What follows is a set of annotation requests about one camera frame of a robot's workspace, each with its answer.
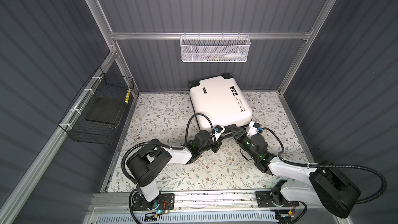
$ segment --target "gray wall panel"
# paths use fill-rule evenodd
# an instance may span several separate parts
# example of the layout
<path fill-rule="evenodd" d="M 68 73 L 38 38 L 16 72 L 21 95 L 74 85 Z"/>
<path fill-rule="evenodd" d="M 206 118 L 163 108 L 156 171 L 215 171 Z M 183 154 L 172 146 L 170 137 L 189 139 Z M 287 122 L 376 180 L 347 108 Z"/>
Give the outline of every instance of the gray wall panel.
<path fill-rule="evenodd" d="M 398 221 L 398 0 L 338 0 L 285 97 L 318 162 L 359 164 L 384 174 L 388 189 L 355 206 L 355 223 Z M 345 170 L 362 197 L 380 180 Z"/>
<path fill-rule="evenodd" d="M 140 91 L 186 91 L 188 81 L 228 72 L 242 90 L 278 89 L 301 40 L 252 40 L 247 62 L 181 61 L 177 40 L 120 40 Z"/>
<path fill-rule="evenodd" d="M 325 0 L 99 0 L 114 32 L 303 32 Z"/>
<path fill-rule="evenodd" d="M 0 0 L 0 206 L 108 53 L 84 0 Z M 114 149 L 65 141 L 15 223 L 80 222 Z"/>

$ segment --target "floral patterned floor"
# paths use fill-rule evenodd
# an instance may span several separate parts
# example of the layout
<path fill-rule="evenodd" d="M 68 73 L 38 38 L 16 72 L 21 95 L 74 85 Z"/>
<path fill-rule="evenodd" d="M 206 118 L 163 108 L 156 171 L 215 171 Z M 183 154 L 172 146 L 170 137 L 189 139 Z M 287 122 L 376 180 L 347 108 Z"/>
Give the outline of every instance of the floral patterned floor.
<path fill-rule="evenodd" d="M 253 119 L 278 135 L 285 146 L 284 157 L 307 162 L 276 92 L 244 93 L 253 111 Z M 183 143 L 186 123 L 193 114 L 189 94 L 139 95 L 122 152 L 108 192 L 128 192 L 134 187 L 121 171 L 121 159 L 133 145 L 157 138 L 162 143 L 179 146 Z M 196 121 L 189 126 L 189 140 L 199 131 Z M 268 151 L 280 151 L 277 140 L 263 132 Z M 211 150 L 189 165 L 170 164 L 156 178 L 161 191 L 256 189 L 271 188 L 280 177 L 261 173 L 251 161 L 246 161 L 233 138 L 224 139 L 217 153 Z"/>

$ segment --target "black wire basket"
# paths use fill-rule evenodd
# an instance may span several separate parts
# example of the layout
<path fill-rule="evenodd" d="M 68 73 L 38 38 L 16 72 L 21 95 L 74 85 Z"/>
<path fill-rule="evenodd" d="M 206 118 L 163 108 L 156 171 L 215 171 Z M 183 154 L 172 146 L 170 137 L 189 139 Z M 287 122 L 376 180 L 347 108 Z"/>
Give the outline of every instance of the black wire basket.
<path fill-rule="evenodd" d="M 130 98 L 133 79 L 102 73 L 93 86 L 85 90 L 87 92 L 79 105 L 68 109 L 73 111 L 69 122 L 58 125 L 73 141 L 97 144 L 118 142 L 133 100 Z"/>

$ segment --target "robotic arm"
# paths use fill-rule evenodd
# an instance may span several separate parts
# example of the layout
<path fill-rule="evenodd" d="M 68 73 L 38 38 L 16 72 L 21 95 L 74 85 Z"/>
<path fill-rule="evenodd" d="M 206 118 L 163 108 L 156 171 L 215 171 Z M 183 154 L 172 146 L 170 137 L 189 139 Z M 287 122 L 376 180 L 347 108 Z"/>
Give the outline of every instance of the robotic arm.
<path fill-rule="evenodd" d="M 148 206 L 151 209 L 156 209 L 161 201 L 161 195 L 154 180 L 167 164 L 192 163 L 203 152 L 210 149 L 216 153 L 222 144 L 221 140 L 232 135 L 241 149 L 250 155 L 254 165 L 261 172 L 296 180 L 293 183 L 287 180 L 280 180 L 273 187 L 271 197 L 275 206 L 282 206 L 292 201 L 309 202 L 322 205 L 332 214 L 346 218 L 354 204 L 371 201 L 386 190 L 387 182 L 385 178 L 379 172 L 367 167 L 334 165 L 328 161 L 323 161 L 320 164 L 302 164 L 287 161 L 281 157 L 284 148 L 280 139 L 272 130 L 261 128 L 255 122 L 251 122 L 249 127 L 249 131 L 246 132 L 244 128 L 236 125 L 228 127 L 217 125 L 214 128 L 214 135 L 206 130 L 201 130 L 195 135 L 194 140 L 186 143 L 186 147 L 167 146 L 160 143 L 157 139 L 138 144 L 132 147 L 123 157 L 122 171 L 136 184 L 138 192 L 145 197 Z M 231 131 L 230 135 L 224 134 L 226 129 Z M 260 135 L 264 129 L 270 131 L 280 143 L 282 150 L 278 155 L 267 151 L 268 144 Z M 129 153 L 139 146 L 142 146 L 142 148 L 126 161 Z M 124 162 L 133 177 L 127 173 Z M 382 185 L 372 196 L 358 200 L 361 191 L 338 169 L 339 167 L 356 168 L 372 172 L 381 178 Z"/>

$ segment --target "black mounting plate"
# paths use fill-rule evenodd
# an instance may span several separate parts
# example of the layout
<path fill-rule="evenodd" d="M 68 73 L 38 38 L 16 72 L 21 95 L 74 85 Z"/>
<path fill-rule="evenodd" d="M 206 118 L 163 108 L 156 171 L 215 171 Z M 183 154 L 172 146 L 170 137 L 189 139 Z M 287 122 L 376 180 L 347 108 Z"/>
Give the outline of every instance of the black mounting plate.
<path fill-rule="evenodd" d="M 146 210 L 155 210 L 151 209 L 148 202 L 144 198 L 144 195 L 140 194 L 135 194 L 133 199 L 132 199 L 132 210 L 133 211 L 146 211 Z M 156 208 L 156 210 L 163 210 L 165 207 L 165 210 L 173 210 L 174 208 L 174 194 L 161 194 L 160 195 L 160 202 L 159 206 Z"/>
<path fill-rule="evenodd" d="M 277 207 L 272 203 L 272 196 L 271 196 L 271 191 L 256 191 L 256 200 L 259 208 L 271 208 L 271 207 Z M 300 203 L 298 201 L 293 201 L 293 202 L 287 202 L 286 204 L 280 206 L 280 207 L 297 207 L 299 206 Z"/>

